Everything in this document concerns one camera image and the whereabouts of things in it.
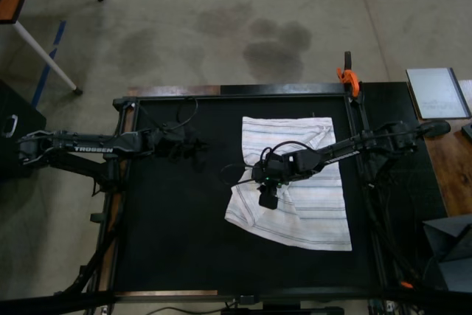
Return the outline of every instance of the striped towel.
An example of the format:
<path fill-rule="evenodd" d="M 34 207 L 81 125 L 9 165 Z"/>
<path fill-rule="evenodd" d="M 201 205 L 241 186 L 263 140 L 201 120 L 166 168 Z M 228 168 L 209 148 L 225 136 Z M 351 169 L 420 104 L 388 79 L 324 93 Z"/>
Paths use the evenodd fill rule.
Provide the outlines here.
<path fill-rule="evenodd" d="M 336 142 L 331 118 L 255 120 L 243 118 L 243 157 L 248 165 L 259 161 L 265 147 L 286 140 L 305 143 L 313 149 Z M 283 145 L 278 154 L 303 149 Z M 246 170 L 240 181 L 251 178 Z M 328 165 L 307 180 L 296 181 L 277 191 L 276 210 L 259 205 L 255 182 L 232 188 L 225 219 L 260 237 L 311 250 L 351 251 L 349 227 L 338 163 Z"/>

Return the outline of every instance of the black box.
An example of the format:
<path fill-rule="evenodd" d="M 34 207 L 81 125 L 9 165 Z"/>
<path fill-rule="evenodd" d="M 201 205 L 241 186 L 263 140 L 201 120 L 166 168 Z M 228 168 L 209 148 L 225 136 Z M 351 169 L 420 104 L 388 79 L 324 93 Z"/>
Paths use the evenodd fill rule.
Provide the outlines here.
<path fill-rule="evenodd" d="M 18 163 L 16 141 L 44 127 L 46 118 L 0 80 L 0 180 L 31 174 Z"/>

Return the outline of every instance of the wire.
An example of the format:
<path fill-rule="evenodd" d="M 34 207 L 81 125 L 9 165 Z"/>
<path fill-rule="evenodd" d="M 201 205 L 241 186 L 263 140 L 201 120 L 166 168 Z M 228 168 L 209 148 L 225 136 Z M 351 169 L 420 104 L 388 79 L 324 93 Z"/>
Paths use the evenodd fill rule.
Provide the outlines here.
<path fill-rule="evenodd" d="M 268 161 L 270 160 L 272 154 L 274 153 L 274 151 L 276 151 L 278 148 L 282 147 L 283 145 L 289 145 L 289 144 L 295 144 L 295 145 L 300 145 L 304 148 L 307 148 L 308 150 L 311 150 L 311 151 L 314 151 L 316 152 L 316 150 L 314 150 L 312 147 L 309 147 L 308 145 L 304 144 L 304 143 L 301 143 L 301 142 L 297 142 L 296 140 L 288 140 L 286 142 L 282 142 L 282 143 L 279 143 L 277 144 L 275 147 L 273 148 L 269 148 L 269 151 L 267 153 L 267 155 L 265 156 L 265 164 L 264 164 L 264 167 L 267 166 L 267 163 Z M 264 152 L 266 151 L 267 148 L 265 148 L 263 150 L 263 152 L 261 153 L 261 156 L 264 154 Z"/>
<path fill-rule="evenodd" d="M 180 117 L 179 117 L 180 112 L 182 110 L 182 106 L 184 105 L 185 101 L 187 101 L 187 100 L 193 100 L 195 102 L 195 108 L 194 108 L 194 110 L 193 110 L 193 112 L 192 112 L 192 114 L 190 115 L 189 118 L 187 118 L 183 122 L 180 122 Z M 177 128 L 183 127 L 184 125 L 186 125 L 188 122 L 190 122 L 192 120 L 192 118 L 197 114 L 197 111 L 198 111 L 197 98 L 194 97 L 194 96 L 185 97 L 184 100 L 181 102 L 181 104 L 177 108 L 176 121 L 177 121 L 178 124 L 175 127 L 166 127 L 164 125 L 160 125 L 159 123 L 157 123 L 157 121 L 155 121 L 155 119 L 149 114 L 148 110 L 146 110 L 141 104 L 136 103 L 136 105 L 139 107 L 139 109 L 142 110 L 142 113 L 145 114 L 147 119 L 154 125 L 154 127 L 158 128 L 160 131 L 163 131 L 163 132 L 170 132 L 170 131 L 174 131 Z"/>
<path fill-rule="evenodd" d="M 232 302 L 229 305 L 226 305 L 226 303 L 225 303 L 225 305 L 226 305 L 225 308 L 219 308 L 219 309 L 210 310 L 210 311 L 188 311 L 188 310 L 184 310 L 184 309 L 180 309 L 180 308 L 174 308 L 173 306 L 166 306 L 164 308 L 159 308 L 159 309 L 153 310 L 153 311 L 147 313 L 146 315 L 152 315 L 152 314 L 158 313 L 158 312 L 163 311 L 163 310 L 175 310 L 175 311 L 180 311 L 181 313 L 186 313 L 186 314 L 190 314 L 190 315 L 207 315 L 207 314 L 219 313 L 220 311 L 224 311 L 226 309 L 229 309 L 232 306 L 235 306 L 236 304 L 237 304 L 237 302 Z"/>
<path fill-rule="evenodd" d="M 162 130 L 162 131 L 164 130 L 164 128 L 163 128 L 160 124 L 158 124 L 158 123 L 155 121 L 155 119 L 149 114 L 148 110 L 146 110 L 146 109 L 145 109 L 141 104 L 139 104 L 139 103 L 136 103 L 136 106 L 139 107 L 139 109 L 142 111 L 143 114 L 145 114 L 146 118 L 149 120 L 149 122 L 151 122 L 151 123 L 154 125 L 154 127 L 158 128 L 158 129 L 160 129 L 160 130 Z"/>
<path fill-rule="evenodd" d="M 244 164 L 244 163 L 235 163 L 235 164 L 229 164 L 225 167 L 223 167 L 221 170 L 220 170 L 220 174 L 219 174 L 219 178 L 220 178 L 220 181 L 223 182 L 226 186 L 236 186 L 237 184 L 242 184 L 242 183 L 245 183 L 245 182 L 249 182 L 249 181 L 253 181 L 253 179 L 250 179 L 250 180 L 243 180 L 243 181 L 240 181 L 238 182 L 237 184 L 230 184 L 228 181 L 226 181 L 225 179 L 223 179 L 222 177 L 222 173 L 223 171 L 225 171 L 226 169 L 230 168 L 230 167 L 250 167 L 250 168 L 253 168 L 254 166 L 252 165 L 247 165 L 247 164 Z"/>
<path fill-rule="evenodd" d="M 195 108 L 193 109 L 193 113 L 192 115 L 187 118 L 185 121 L 183 121 L 182 123 L 180 122 L 180 111 L 182 110 L 182 106 L 184 105 L 184 102 L 187 101 L 187 100 L 193 100 L 195 102 Z M 182 127 L 183 125 L 186 125 L 188 122 L 190 122 L 192 120 L 192 118 L 197 114 L 197 111 L 198 111 L 198 101 L 197 101 L 197 98 L 194 97 L 194 96 L 190 96 L 190 97 L 185 97 L 184 101 L 181 102 L 181 104 L 179 105 L 178 109 L 177 109 L 177 113 L 176 113 L 176 121 L 178 123 L 180 123 L 180 125 L 177 125 L 176 127 L 172 127 L 172 128 L 168 128 L 167 130 L 168 131 L 173 131 L 174 129 L 177 129 L 177 128 L 180 128 Z"/>

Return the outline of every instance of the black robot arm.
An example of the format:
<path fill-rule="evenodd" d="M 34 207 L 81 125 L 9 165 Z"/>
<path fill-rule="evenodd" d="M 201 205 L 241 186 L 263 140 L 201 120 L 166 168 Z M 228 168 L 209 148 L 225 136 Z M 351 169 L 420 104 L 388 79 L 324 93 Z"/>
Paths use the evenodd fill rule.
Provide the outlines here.
<path fill-rule="evenodd" d="M 170 129 L 146 129 L 114 136 L 78 134 L 68 131 L 36 131 L 18 141 L 20 164 L 31 168 L 56 167 L 89 176 L 100 191 L 119 189 L 119 163 L 148 155 L 177 160 L 194 157 L 206 145 L 189 125 L 169 123 Z M 95 162 L 73 153 L 102 153 L 104 162 Z"/>
<path fill-rule="evenodd" d="M 360 134 L 342 140 L 321 149 L 313 149 L 295 141 L 283 142 L 274 148 L 266 148 L 263 156 L 252 169 L 252 179 L 260 186 L 259 204 L 272 210 L 277 208 L 277 188 L 282 184 L 309 179 L 323 168 L 339 160 L 367 152 L 376 153 L 383 167 L 391 166 L 398 158 L 417 150 L 416 139 L 422 136 L 439 136 L 451 130 L 443 120 L 431 121 L 409 129 L 403 122 L 387 123 L 375 131 L 363 131 Z M 305 149 L 282 155 L 275 150 L 283 145 L 300 145 Z"/>

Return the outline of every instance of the orange clamp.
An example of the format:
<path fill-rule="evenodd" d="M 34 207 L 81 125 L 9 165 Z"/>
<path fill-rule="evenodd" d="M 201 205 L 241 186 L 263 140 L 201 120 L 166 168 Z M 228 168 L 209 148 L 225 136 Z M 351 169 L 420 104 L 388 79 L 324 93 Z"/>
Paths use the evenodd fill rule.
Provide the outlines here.
<path fill-rule="evenodd" d="M 343 84 L 351 84 L 353 88 L 353 97 L 359 95 L 360 87 L 357 74 L 351 70 L 351 52 L 344 53 L 344 71 L 337 69 L 338 78 Z"/>

